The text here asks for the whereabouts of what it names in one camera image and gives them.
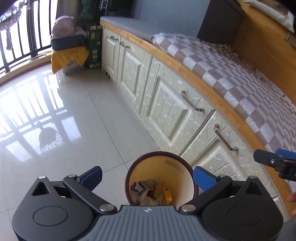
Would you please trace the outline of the person's right hand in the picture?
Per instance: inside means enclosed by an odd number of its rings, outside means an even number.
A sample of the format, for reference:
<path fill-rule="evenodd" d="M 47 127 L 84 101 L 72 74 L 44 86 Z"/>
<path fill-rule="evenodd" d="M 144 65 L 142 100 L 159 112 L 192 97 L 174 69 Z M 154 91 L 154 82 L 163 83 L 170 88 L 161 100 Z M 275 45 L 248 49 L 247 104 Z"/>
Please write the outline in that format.
<path fill-rule="evenodd" d="M 292 193 L 287 197 L 288 202 L 296 204 L 296 193 Z M 292 211 L 292 217 L 296 217 L 296 207 Z"/>

